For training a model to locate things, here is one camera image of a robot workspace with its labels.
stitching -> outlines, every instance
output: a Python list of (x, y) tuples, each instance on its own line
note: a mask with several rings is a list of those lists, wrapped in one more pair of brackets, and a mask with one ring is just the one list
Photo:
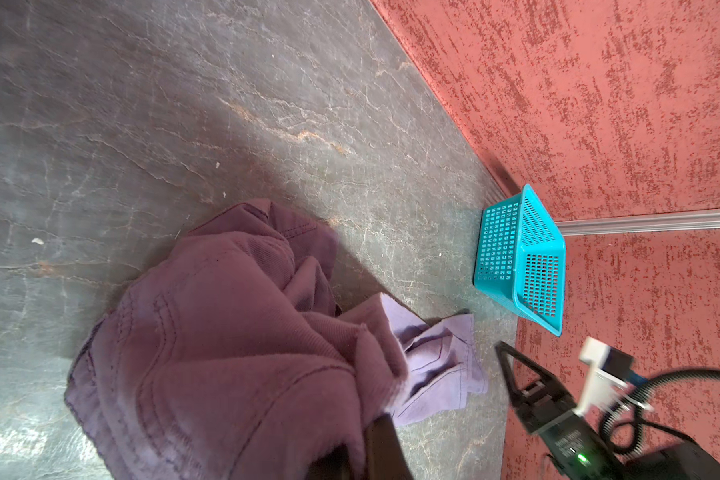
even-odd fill
[[(128, 297), (129, 297), (129, 300), (130, 300), (130, 304), (129, 304), (129, 306), (127, 307), (128, 316), (129, 316), (129, 318), (130, 318), (130, 326), (129, 326), (129, 328), (128, 328), (129, 334), (130, 334), (130, 332), (132, 331), (132, 329), (133, 329), (133, 324), (134, 324), (134, 294), (133, 294), (133, 290), (134, 290), (134, 287), (131, 286), (131, 287), (128, 289), (128, 291), (127, 291), (127, 295), (128, 295)], [(118, 358), (117, 358), (117, 365), (118, 365), (118, 367), (116, 368), (116, 374), (117, 374), (117, 375), (120, 374), (120, 367), (119, 367), (119, 365), (120, 365), (120, 357), (121, 357), (122, 353), (123, 353), (122, 350), (119, 351), (119, 353), (118, 353)], [(118, 401), (117, 401), (116, 398), (114, 398), (114, 401), (113, 401), (113, 408), (119, 413), (120, 418), (124, 418), (124, 417), (125, 417), (125, 412), (124, 412), (124, 410), (123, 410), (122, 408), (120, 408), (120, 404), (118, 403)], [(144, 467), (144, 461), (141, 459), (140, 456), (138, 456), (138, 455), (136, 454), (136, 447), (134, 446), (134, 438), (133, 438), (133, 436), (131, 435), (130, 427), (129, 427), (129, 425), (128, 425), (128, 422), (125, 422), (125, 421), (123, 421), (123, 420), (121, 419), (118, 423), (122, 426), (122, 428), (123, 428), (123, 430), (124, 430), (124, 432), (125, 432), (124, 441), (125, 441), (125, 443), (126, 443), (126, 447), (130, 450), (130, 453), (133, 454), (133, 459), (134, 459), (135, 465), (136, 465), (138, 468), (143, 468), (143, 467)]]
[(90, 382), (93, 384), (94, 388), (96, 388), (96, 371), (94, 371), (94, 358), (90, 354), (90, 350), (88, 350), (85, 353), (86, 359), (85, 359), (85, 368), (88, 370), (88, 373), (90, 374)]
[[(93, 410), (95, 412), (98, 411), (99, 415), (103, 415), (103, 413), (101, 411), (101, 403), (99, 402), (99, 399), (95, 398), (94, 402), (95, 402), (95, 406), (93, 407)], [(108, 470), (110, 470), (110, 472), (111, 472), (112, 468), (110, 466), (112, 466), (112, 458), (110, 458), (110, 456), (106, 456), (105, 454), (102, 453), (102, 450), (99, 448), (99, 444), (97, 444), (95, 441), (96, 436), (86, 427), (86, 423), (83, 420), (83, 417), (80, 415), (80, 413), (77, 411), (77, 409), (74, 408), (74, 405), (72, 405), (72, 403), (70, 403), (70, 401), (66, 397), (64, 398), (64, 404), (67, 406), (67, 408), (70, 410), (70, 412), (72, 412), (72, 416), (74, 417), (75, 421), (77, 422), (77, 425), (79, 425), (80, 428), (83, 430), (83, 433), (85, 434), (85, 436), (88, 437), (88, 439), (94, 444), (94, 448), (96, 448), (96, 454), (98, 454), (99, 458), (101, 458), (101, 460), (104, 462), (106, 468)], [(115, 448), (117, 448), (115, 440), (114, 440), (114, 435), (112, 433), (112, 428), (110, 428), (109, 423), (105, 422), (104, 428), (99, 430), (99, 432), (100, 432), (100, 435), (103, 437), (104, 441), (109, 442), (112, 445), (115, 445)], [(123, 458), (122, 455), (120, 455), (119, 458), (122, 461), (122, 463), (125, 463), (125, 459)], [(128, 475), (128, 478), (134, 478), (133, 473), (128, 468), (126, 468), (125, 474)]]
[[(155, 312), (158, 312), (158, 308), (157, 308), (158, 299), (155, 299), (155, 301), (153, 303)], [(162, 454), (160, 453), (160, 450), (157, 447), (157, 443), (156, 443), (155, 439), (152, 437), (152, 435), (150, 434), (150, 430), (146, 426), (146, 421), (144, 419), (144, 404), (141, 401), (142, 397), (144, 396), (144, 387), (147, 382), (147, 379), (150, 378), (150, 374), (157, 366), (157, 363), (160, 361), (160, 357), (163, 355), (163, 349), (165, 348), (165, 344), (166, 344), (165, 326), (163, 325), (163, 316), (162, 315), (160, 315), (160, 314), (157, 315), (156, 324), (157, 324), (156, 330), (160, 337), (160, 344), (157, 347), (157, 352), (152, 360), (152, 363), (150, 364), (150, 367), (146, 370), (146, 373), (144, 374), (144, 377), (143, 377), (141, 383), (136, 388), (136, 418), (138, 419), (139, 426), (142, 428), (142, 430), (144, 430), (144, 434), (146, 435), (147, 439), (150, 441), (150, 445), (152, 446), (152, 448), (154, 448), (155, 452), (157, 452), (157, 454), (162, 457)]]
[(463, 404), (461, 403), (461, 397), (464, 395), (464, 388), (463, 387), (463, 380), (464, 380), (464, 372), (467, 369), (460, 369), (461, 375), (458, 376), (458, 407), (461, 408)]
[(350, 370), (349, 368), (347, 368), (345, 366), (322, 366), (320, 368), (317, 368), (317, 369), (314, 369), (309, 372), (305, 372), (305, 373), (301, 374), (297, 378), (293, 379), (288, 386), (283, 387), (283, 389), (280, 392), (278, 392), (277, 395), (269, 402), (269, 405), (267, 406), (267, 408), (259, 414), (259, 418), (257, 419), (256, 424), (254, 425), (254, 427), (251, 429), (250, 433), (246, 437), (246, 440), (242, 444), (240, 451), (237, 453), (237, 455), (232, 460), (232, 466), (230, 468), (230, 472), (227, 474), (228, 479), (232, 477), (232, 474), (235, 471), (235, 467), (237, 466), (237, 463), (240, 461), (240, 457), (242, 456), (243, 453), (245, 453), (246, 449), (248, 448), (248, 445), (250, 444), (251, 440), (253, 439), (253, 436), (256, 434), (259, 427), (264, 422), (264, 418), (266, 418), (267, 415), (269, 415), (269, 411), (272, 410), (272, 408), (275, 406), (277, 401), (280, 398), (282, 398), (286, 393), (288, 393), (288, 391), (290, 391), (293, 387), (295, 387), (301, 380), (303, 380), (309, 376), (315, 375), (317, 373), (326, 372), (328, 370), (340, 370), (340, 371), (349, 373), (350, 375), (352, 374), (352, 370)]
[(472, 370), (472, 368), (471, 368), (472, 364), (477, 362), (478, 367), (479, 367), (478, 370), (480, 370), (480, 383), (483, 384), (482, 391), (478, 392), (478, 393), (486, 393), (488, 391), (488, 380), (485, 379), (485, 371), (483, 370), (483, 366), (480, 363), (480, 357), (478, 356), (478, 351), (477, 351), (477, 349), (474, 348), (474, 317), (472, 317), (472, 321), (469, 323), (469, 330), (470, 330), (470, 333), (472, 334), (472, 343), (469, 343), (469, 342), (464, 342), (464, 343), (467, 343), (467, 345), (469, 345), (470, 351), (472, 351), (472, 358), (470, 358), (470, 371)]
[(435, 338), (435, 339), (426, 339), (426, 340), (423, 341), (423, 342), (421, 341), (421, 340), (422, 340), (422, 335), (423, 335), (427, 330), (430, 330), (431, 328), (433, 328), (432, 326), (429, 326), (429, 325), (424, 325), (424, 326), (411, 325), (411, 327), (413, 327), (413, 328), (415, 328), (416, 330), (418, 330), (418, 333), (417, 333), (413, 338), (411, 338), (409, 341), (406, 341), (405, 343), (400, 342), (400, 343), (401, 343), (401, 346), (403, 347), (403, 353), (407, 352), (407, 351), (410, 350), (411, 348), (418, 348), (420, 345), (423, 345), (423, 344), (425, 344), (426, 342), (430, 342), (430, 341), (432, 341), (432, 340), (436, 340), (436, 339), (437, 339), (437, 338)]
[[(299, 232), (299, 233), (297, 233), (297, 234), (288, 236), (288, 234), (290, 234), (291, 232), (296, 231), (296, 230), (299, 230), (299, 229), (301, 229), (301, 228), (304, 228), (305, 226), (308, 226), (308, 227), (310, 227), (310, 228), (307, 228), (307, 229), (304, 230), (303, 232)], [(314, 229), (316, 229), (316, 228), (317, 228), (317, 225), (312, 224), (312, 223), (309, 223), (309, 224), (304, 224), (304, 225), (301, 225), (301, 226), (294, 226), (293, 228), (289, 228), (288, 230), (283, 230), (282, 232), (278, 232), (278, 234), (283, 235), (285, 238), (293, 238), (294, 236), (298, 236), (298, 235), (301, 235), (301, 234), (305, 234), (305, 233), (307, 233), (307, 232), (311, 232), (312, 230), (314, 230)]]
[(426, 366), (430, 366), (432, 363), (435, 363), (437, 360), (440, 360), (440, 357), (442, 357), (442, 355), (443, 355), (443, 339), (441, 338), (439, 340), (440, 340), (440, 353), (438, 353), (438, 358), (432, 360), (430, 363), (427, 363), (426, 365), (422, 365), (417, 369), (411, 370), (411, 372), (416, 372), (418, 370), (421, 370), (421, 369), (425, 368)]
[(123, 350), (125, 347), (125, 341), (128, 339), (131, 330), (134, 328), (134, 295), (130, 289), (126, 292), (128, 300), (128, 307), (126, 308), (126, 314), (124, 315), (118, 310), (120, 321), (117, 323), (117, 341), (115, 342), (115, 349), (117, 349), (117, 357), (115, 358), (115, 364), (112, 366), (114, 373), (112, 374), (112, 385), (111, 391), (114, 395), (115, 388), (117, 387), (117, 380), (120, 377), (120, 361), (123, 358)]
[[(287, 252), (287, 250), (285, 250), (286, 245), (283, 244), (283, 240), (278, 240), (278, 239), (272, 238), (272, 237), (264, 237), (264, 238), (268, 239), (268, 240), (266, 240), (267, 243), (265, 244), (265, 247), (268, 249), (268, 251), (272, 252), (274, 250), (273, 253), (276, 253), (278, 255), (282, 255), (285, 252)], [(223, 252), (221, 252), (219, 254), (207, 256), (206, 258), (200, 260), (199, 262), (196, 263), (196, 267), (194, 270), (192, 270), (191, 272), (186, 272), (186, 273), (182, 274), (181, 277), (176, 279), (176, 281), (171, 285), (171, 287), (174, 290), (178, 289), (179, 287), (183, 287), (190, 279), (192, 279), (193, 277), (200, 274), (200, 272), (202, 272), (209, 264), (218, 263), (219, 260), (221, 260), (221, 259), (233, 258), (235, 255), (244, 255), (245, 257), (250, 258), (251, 260), (255, 260), (253, 256), (249, 255), (247, 252), (243, 251), (236, 245), (235, 250), (224, 250)], [(285, 257), (288, 260), (288, 264), (291, 266), (291, 268), (295, 269), (296, 267), (294, 265), (293, 257), (290, 255), (287, 255), (287, 254), (285, 255)]]
[[(424, 390), (419, 390), (418, 392), (416, 392), (416, 398), (415, 398), (411, 403), (409, 403), (408, 406), (406, 406), (400, 413), (396, 414), (395, 416), (396, 416), (396, 417), (400, 417), (402, 414), (404, 414), (406, 410), (408, 410), (409, 408), (411, 408), (414, 403), (418, 402), (418, 401), (422, 398), (423, 394), (425, 394), (426, 392), (428, 392), (429, 389), (431, 389), (433, 386), (435, 386), (435, 385), (437, 385), (438, 383), (440, 383), (440, 381), (441, 381), (442, 379), (444, 379), (445, 377), (451, 375), (452, 373), (460, 373), (462, 370), (464, 370), (463, 367), (460, 368), (459, 370), (453, 370), (452, 372), (448, 372), (448, 373), (446, 373), (445, 375), (443, 375), (442, 377), (440, 377), (439, 379), (437, 379), (435, 382), (427, 385), (426, 389), (424, 389)], [(459, 405), (461, 405), (461, 393), (459, 393)]]
[[(179, 340), (179, 324), (173, 318), (173, 313), (172, 313), (172, 309), (170, 308), (170, 304), (168, 303), (166, 298), (163, 296), (163, 294), (160, 294), (160, 298), (163, 300), (163, 306), (165, 308), (165, 311), (168, 314), (168, 319), (170, 321), (170, 325), (171, 325), (172, 331), (173, 331), (173, 344), (172, 344), (170, 350), (168, 351), (165, 361), (163, 362), (163, 365), (164, 365), (164, 364), (168, 363), (168, 360), (170, 360), (170, 358), (173, 356), (174, 349), (179, 344), (179, 341), (178, 341)], [(169, 422), (170, 424), (173, 425), (173, 429), (166, 428), (163, 425), (162, 421), (160, 420), (160, 415), (157, 411), (156, 404), (155, 404), (155, 392), (154, 392), (155, 381), (156, 381), (156, 375), (153, 376), (152, 382), (150, 384), (150, 395), (152, 398), (152, 406), (154, 408), (155, 420), (157, 421), (158, 424), (160, 424), (160, 427), (163, 429), (163, 435), (165, 437), (166, 442), (168, 442), (170, 444), (170, 446), (173, 447), (174, 451), (176, 452), (176, 456), (180, 457), (182, 466), (180, 466), (180, 467), (177, 466), (177, 467), (181, 468), (181, 470), (183, 472), (185, 472), (187, 469), (187, 464), (189, 464), (189, 468), (195, 469), (195, 471), (192, 473), (193, 476), (201, 475), (202, 474), (202, 465), (192, 456), (192, 441), (190, 440), (188, 435), (180, 427), (178, 427), (178, 425), (176, 424), (176, 418), (174, 417), (172, 419), (173, 421)], [(180, 437), (182, 443), (186, 447), (186, 450), (184, 450), (184, 451), (180, 450), (176, 446), (176, 444), (170, 439), (168, 432), (171, 430), (173, 430), (172, 433), (175, 433), (177, 436)], [(170, 460), (168, 460), (168, 462), (171, 465), (175, 465)], [(176, 474), (178, 474), (182, 478), (185, 478), (185, 476), (182, 473), (179, 473), (178, 471), (176, 471)]]
[(74, 362), (72, 362), (72, 367), (70, 367), (69, 373), (67, 373), (67, 381), (71, 382), (74, 380), (73, 374), (75, 368), (77, 368), (77, 364), (83, 359), (83, 357), (88, 353), (88, 351), (91, 348), (91, 345), (94, 343), (94, 338), (96, 337), (96, 334), (98, 333), (99, 329), (101, 328), (102, 324), (104, 324), (104, 321), (106, 319), (106, 315), (103, 315), (101, 320), (96, 322), (96, 325), (94, 325), (94, 328), (90, 331), (90, 334), (88, 335), (88, 338), (86, 339), (83, 346), (80, 348), (80, 351), (77, 353), (77, 356), (75, 357)]

black cable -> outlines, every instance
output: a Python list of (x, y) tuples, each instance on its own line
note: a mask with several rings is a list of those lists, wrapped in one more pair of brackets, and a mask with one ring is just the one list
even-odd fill
[[(657, 387), (666, 385), (672, 382), (678, 382), (680, 380), (720, 380), (720, 370), (717, 369), (682, 369), (674, 370), (672, 372), (661, 373), (651, 379), (648, 379), (645, 383), (635, 387), (635, 389), (628, 395), (620, 398), (615, 404), (609, 408), (609, 411), (605, 413), (603, 419), (600, 420), (600, 426), (598, 433), (603, 441), (608, 445), (615, 454), (617, 455), (636, 455), (640, 453), (643, 447), (643, 440), (645, 433), (643, 428), (645, 426), (652, 426), (656, 428), (658, 424), (647, 422), (643, 420), (643, 408), (640, 405), (645, 405), (650, 398), (651, 393)], [(619, 421), (619, 417), (626, 412), (630, 407), (635, 410), (634, 418), (628, 422), (624, 422), (624, 426), (632, 425), (632, 441), (627, 446), (618, 446), (613, 443), (611, 437), (614, 434), (614, 427)], [(658, 426), (659, 430), (668, 432), (672, 435), (675, 433), (681, 433), (674, 428)]]
[[(639, 424), (644, 425), (646, 427), (655, 428), (656, 430), (661, 430), (664, 433), (669, 433), (672, 436), (678, 437), (681, 440), (685, 440), (686, 442), (691, 442), (694, 445), (699, 445), (699, 443), (693, 439), (693, 437), (686, 435), (685, 433), (682, 433), (680, 430), (675, 430), (672, 427), (668, 427), (666, 425), (661, 425), (660, 423), (654, 423), (654, 422), (648, 422), (647, 420), (640, 420)], [(632, 426), (633, 421), (632, 420), (624, 420), (623, 422), (618, 422), (614, 425), (614, 427), (611, 429), (611, 435), (616, 433), (616, 430), (618, 430), (621, 427), (624, 426)]]

purple cloth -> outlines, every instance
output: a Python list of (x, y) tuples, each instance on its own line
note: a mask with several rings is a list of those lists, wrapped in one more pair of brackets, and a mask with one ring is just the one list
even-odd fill
[(471, 314), (443, 319), (429, 327), (393, 299), (383, 300), (392, 331), (402, 344), (410, 378), (406, 399), (392, 412), (396, 426), (403, 426), (443, 410), (467, 406), (467, 394), (486, 393), (480, 360), (474, 350)]
[(463, 406), (479, 370), (471, 320), (422, 332), (382, 294), (334, 318), (337, 246), (326, 226), (253, 200), (128, 288), (65, 393), (116, 480), (300, 479), (340, 445), (359, 478), (363, 431), (381, 414), (407, 422)]

floor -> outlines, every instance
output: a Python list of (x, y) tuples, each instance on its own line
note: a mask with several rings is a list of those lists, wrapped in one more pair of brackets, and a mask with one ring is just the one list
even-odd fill
[[(644, 376), (688, 366), (720, 369), (720, 230), (572, 236), (566, 248), (563, 335), (520, 320), (517, 348), (557, 375), (574, 398), (584, 387), (578, 353), (588, 336), (634, 356), (634, 370)], [(690, 435), (720, 462), (720, 382), (665, 386), (650, 403), (656, 412), (646, 419)], [(594, 412), (588, 419), (597, 425)], [(626, 432), (616, 438), (628, 443)], [(646, 432), (646, 451), (674, 442)], [(548, 462), (539, 476), (547, 452), (509, 414), (502, 480), (560, 478)]]
[(416, 478), (499, 478), (491, 346), (470, 284), (503, 197), (367, 0), (0, 1), (0, 479), (108, 478), (61, 397), (96, 318), (175, 239), (271, 197), (340, 233), (340, 303), (469, 309), (493, 383), (400, 431)]

black device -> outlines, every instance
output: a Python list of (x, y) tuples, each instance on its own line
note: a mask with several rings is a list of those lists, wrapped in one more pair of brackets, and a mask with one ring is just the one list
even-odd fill
[[(718, 461), (691, 437), (642, 418), (642, 406), (656, 387), (681, 379), (720, 380), (720, 370), (676, 370), (646, 379), (609, 408), (600, 423), (600, 431), (595, 432), (574, 413), (576, 402), (556, 376), (505, 342), (498, 343), (495, 349), (512, 409), (526, 431), (538, 435), (547, 445), (552, 463), (560, 474), (571, 480), (720, 480)], [(536, 372), (539, 379), (519, 389), (510, 357)], [(626, 365), (629, 370), (631, 357), (628, 361), (621, 358), (616, 363)], [(634, 410), (634, 418), (616, 423), (627, 407)], [(615, 428), (624, 425), (633, 427), (633, 440), (629, 446), (617, 446), (610, 437)], [(677, 436), (682, 442), (622, 463), (616, 455), (639, 452), (646, 426)]]

